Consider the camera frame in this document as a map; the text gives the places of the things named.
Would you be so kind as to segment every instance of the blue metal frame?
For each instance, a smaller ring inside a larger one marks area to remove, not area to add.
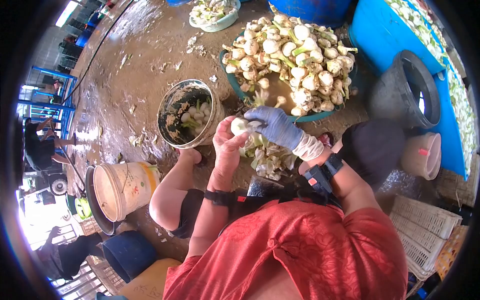
[[[72,104],[72,97],[71,93],[72,90],[75,87],[75,84],[77,83],[78,78],[69,74],[64,74],[58,71],[50,70],[50,69],[45,69],[45,68],[40,68],[37,66],[32,66],[32,70],[38,70],[40,73],[46,73],[46,74],[51,74],[55,75],[57,77],[65,78],[65,84],[63,87],[66,87],[67,85],[70,84],[70,87],[68,88],[68,91],[66,91],[64,88],[61,89],[61,92],[59,96],[62,98],[63,104],[56,104],[56,103],[46,103],[46,102],[35,102],[35,101],[28,101],[28,100],[18,100],[19,104],[27,104],[30,105],[30,116],[32,114],[38,115],[38,116],[52,116],[51,114],[44,113],[43,110],[47,112],[55,112],[53,114],[53,122],[60,122],[61,127],[60,127],[60,137],[62,139],[68,139],[69,135],[69,129],[72,124],[72,119],[75,114],[75,106]],[[52,93],[46,93],[42,91],[36,91],[35,95],[46,95],[46,96],[54,96],[55,94]],[[32,121],[43,121],[44,118],[38,118],[38,117],[32,117]]]

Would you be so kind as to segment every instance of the person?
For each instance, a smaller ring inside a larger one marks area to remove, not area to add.
[[[36,133],[39,130],[43,130],[51,120],[52,117],[46,118],[45,121],[41,123],[32,123],[31,118],[25,120],[25,158],[35,171],[42,171],[51,167],[52,159],[62,164],[70,164],[68,159],[55,153],[55,148],[61,148],[66,145],[75,145],[75,134],[73,134],[72,138],[69,140],[60,138],[47,140],[47,137],[54,134],[52,129],[48,129],[41,139],[39,139]]]
[[[44,267],[45,275],[50,279],[73,280],[73,276],[78,274],[80,265],[88,255],[103,257],[102,249],[97,247],[107,238],[103,233],[81,235],[68,244],[52,244],[52,239],[58,235],[60,235],[60,228],[54,226],[45,244],[35,250]]]
[[[336,164],[329,181],[334,197],[318,204],[314,196],[285,201],[279,195],[229,221],[231,206],[212,193],[231,191],[238,150],[249,134],[233,136],[235,117],[227,117],[214,135],[215,166],[205,194],[192,181],[201,155],[186,149],[152,196],[152,219],[178,237],[191,236],[183,264],[168,270],[164,299],[403,299],[406,256],[373,194],[400,158],[401,128],[384,119],[359,123],[330,149],[280,108],[258,107],[244,117],[261,121],[257,132],[303,160],[300,174],[338,158],[343,166]]]

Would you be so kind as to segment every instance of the red floral shirt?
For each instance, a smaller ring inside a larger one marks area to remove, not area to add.
[[[204,255],[171,267],[164,299],[242,299],[270,255],[303,299],[395,300],[407,291],[405,253],[382,211],[344,218],[333,206],[274,200],[233,222]]]

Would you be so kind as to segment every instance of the red tag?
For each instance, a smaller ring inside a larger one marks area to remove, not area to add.
[[[308,184],[309,185],[313,186],[316,183],[317,183],[317,180],[315,178],[312,177],[312,178],[308,179]]]
[[[427,150],[427,149],[420,148],[420,149],[419,149],[419,154],[420,154],[420,155],[428,155],[428,150]]]

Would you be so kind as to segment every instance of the floor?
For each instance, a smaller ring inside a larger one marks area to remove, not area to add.
[[[112,10],[113,14],[121,14],[128,2],[120,0]],[[134,1],[103,41],[85,79],[74,93],[73,101],[77,110],[71,132],[76,132],[78,144],[70,147],[68,152],[74,154],[75,165],[81,175],[91,164],[117,163],[119,153],[128,162],[158,163],[160,172],[165,175],[176,162],[177,153],[160,137],[156,144],[152,140],[158,134],[158,105],[175,82],[200,79],[215,90],[230,112],[238,107],[239,99],[220,68],[218,54],[221,45],[233,41],[246,22],[269,15],[266,3],[260,0],[243,3],[235,24],[223,31],[205,34],[188,24],[191,9],[192,4],[171,8],[162,0]],[[104,19],[100,23],[72,71],[73,75],[84,74],[112,23],[111,19]],[[203,45],[206,54],[200,55],[197,50],[186,53],[187,41],[193,36],[197,36],[195,45]],[[126,54],[132,57],[122,66]],[[179,63],[180,68],[175,70],[175,65]],[[331,131],[335,140],[338,140],[348,126],[368,120],[361,99],[370,82],[365,79],[369,77],[364,76],[368,71],[363,70],[359,71],[352,84],[359,88],[359,95],[350,99],[346,109],[316,123],[299,123],[299,126],[315,135]],[[209,81],[212,75],[218,78],[216,83]],[[142,132],[145,134],[144,142],[141,146],[133,147],[129,137],[139,136]],[[194,178],[195,187],[204,189],[213,168],[214,151],[212,146],[202,146],[200,151],[208,157],[208,162],[194,171]],[[254,174],[250,163],[250,159],[241,160],[239,170],[235,172],[234,188],[248,186]],[[75,183],[82,184],[72,168],[68,168],[67,173],[69,193],[76,194]],[[395,170],[377,193],[377,198],[384,211],[389,213],[393,204],[392,195],[401,193],[415,199],[429,199],[434,192],[429,186],[431,184],[424,180]],[[161,256],[184,260],[188,240],[170,237],[150,218],[147,206],[129,214],[118,231],[129,229],[144,234]]]

